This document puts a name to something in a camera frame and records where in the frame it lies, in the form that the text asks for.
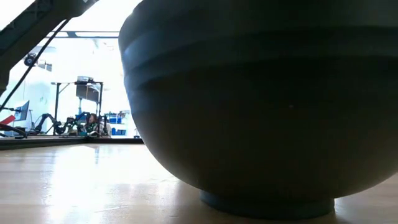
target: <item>dark green bowl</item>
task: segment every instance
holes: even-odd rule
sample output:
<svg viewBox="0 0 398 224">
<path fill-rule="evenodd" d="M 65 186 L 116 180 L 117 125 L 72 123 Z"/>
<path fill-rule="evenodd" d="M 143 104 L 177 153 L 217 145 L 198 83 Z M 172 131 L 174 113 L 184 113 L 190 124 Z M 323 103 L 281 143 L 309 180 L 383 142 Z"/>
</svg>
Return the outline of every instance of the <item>dark green bowl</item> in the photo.
<svg viewBox="0 0 398 224">
<path fill-rule="evenodd" d="M 135 124 L 220 210 L 326 214 L 398 170 L 397 9 L 145 0 L 119 37 Z"/>
</svg>

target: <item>light wood grain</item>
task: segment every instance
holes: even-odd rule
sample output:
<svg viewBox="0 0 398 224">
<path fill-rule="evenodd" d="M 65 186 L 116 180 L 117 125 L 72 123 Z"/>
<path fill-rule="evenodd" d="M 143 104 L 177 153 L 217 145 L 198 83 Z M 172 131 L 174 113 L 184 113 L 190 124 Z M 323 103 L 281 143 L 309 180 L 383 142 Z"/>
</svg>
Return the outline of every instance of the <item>light wood grain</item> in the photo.
<svg viewBox="0 0 398 224">
<path fill-rule="evenodd" d="M 336 213 L 301 222 L 218 212 L 142 145 L 0 152 L 0 223 L 398 223 L 398 175 L 336 200 Z"/>
</svg>

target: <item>computer monitor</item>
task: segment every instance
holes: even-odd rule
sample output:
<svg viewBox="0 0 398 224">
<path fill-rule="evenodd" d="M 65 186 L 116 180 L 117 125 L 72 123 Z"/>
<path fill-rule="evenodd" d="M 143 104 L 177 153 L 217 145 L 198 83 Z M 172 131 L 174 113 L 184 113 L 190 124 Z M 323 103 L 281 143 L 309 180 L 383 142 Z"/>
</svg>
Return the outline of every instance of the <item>computer monitor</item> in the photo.
<svg viewBox="0 0 398 224">
<path fill-rule="evenodd" d="M 15 120 L 14 121 L 26 121 L 27 113 L 29 110 L 29 100 L 21 103 L 20 106 L 15 107 Z"/>
</svg>

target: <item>cable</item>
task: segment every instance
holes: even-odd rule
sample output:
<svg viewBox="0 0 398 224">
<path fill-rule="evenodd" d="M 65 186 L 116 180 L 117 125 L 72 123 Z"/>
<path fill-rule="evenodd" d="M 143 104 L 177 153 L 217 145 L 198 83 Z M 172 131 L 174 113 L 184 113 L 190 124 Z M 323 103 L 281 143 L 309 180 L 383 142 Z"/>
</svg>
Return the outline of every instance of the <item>cable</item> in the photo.
<svg viewBox="0 0 398 224">
<path fill-rule="evenodd" d="M 16 133 L 21 135 L 21 137 L 15 137 L 16 139 L 27 138 L 27 134 L 26 134 L 25 131 L 22 131 L 22 130 L 17 129 L 17 128 L 13 128 L 13 127 L 5 125 L 5 124 L 0 124 L 0 130 L 3 130 L 3 131 L 15 131 Z"/>
<path fill-rule="evenodd" d="M 3 133 L 0 133 L 0 137 L 3 137 L 3 138 L 11 138 L 11 136 L 5 135 L 5 134 L 3 134 Z"/>
<path fill-rule="evenodd" d="M 46 43 L 43 45 L 43 47 L 40 49 L 40 51 L 37 53 L 36 58 L 33 60 L 32 64 L 29 65 L 29 67 L 27 68 L 26 72 L 23 74 L 23 76 L 21 77 L 21 79 L 18 81 L 17 85 L 12 89 L 12 91 L 10 92 L 10 94 L 8 94 L 7 98 L 4 100 L 4 103 L 0 106 L 0 112 L 4 109 L 4 107 L 6 106 L 6 104 L 8 103 L 8 101 L 11 99 L 11 97 L 13 96 L 13 94 L 17 91 L 17 89 L 19 88 L 19 86 L 22 84 L 22 82 L 25 80 L 26 76 L 29 74 L 29 72 L 32 70 L 32 68 L 34 67 L 34 65 L 36 64 L 36 62 L 39 60 L 40 56 L 43 54 L 44 50 L 49 46 L 49 44 L 51 43 L 51 41 L 55 38 L 55 36 L 57 36 L 57 34 L 68 24 L 68 22 L 70 21 L 70 19 L 65 20 L 61 26 L 54 31 L 53 35 L 46 41 Z"/>
<path fill-rule="evenodd" d="M 40 116 L 37 118 L 37 120 L 35 121 L 35 127 L 36 127 L 36 124 L 37 124 L 37 122 L 39 121 L 39 119 L 42 118 L 42 117 L 43 117 L 43 115 L 40 115 Z"/>
</svg>

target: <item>bowl foot ring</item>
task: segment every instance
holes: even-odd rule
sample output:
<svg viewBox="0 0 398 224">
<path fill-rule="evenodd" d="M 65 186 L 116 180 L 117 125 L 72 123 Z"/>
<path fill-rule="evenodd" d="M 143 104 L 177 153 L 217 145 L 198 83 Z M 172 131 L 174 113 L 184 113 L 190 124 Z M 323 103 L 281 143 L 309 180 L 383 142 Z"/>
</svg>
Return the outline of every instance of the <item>bowl foot ring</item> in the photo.
<svg viewBox="0 0 398 224">
<path fill-rule="evenodd" d="M 220 198 L 217 195 L 201 191 L 200 199 L 207 205 L 222 212 L 242 217 L 268 220 L 303 220 L 327 215 L 334 211 L 333 199 L 319 202 L 242 202 Z"/>
</svg>

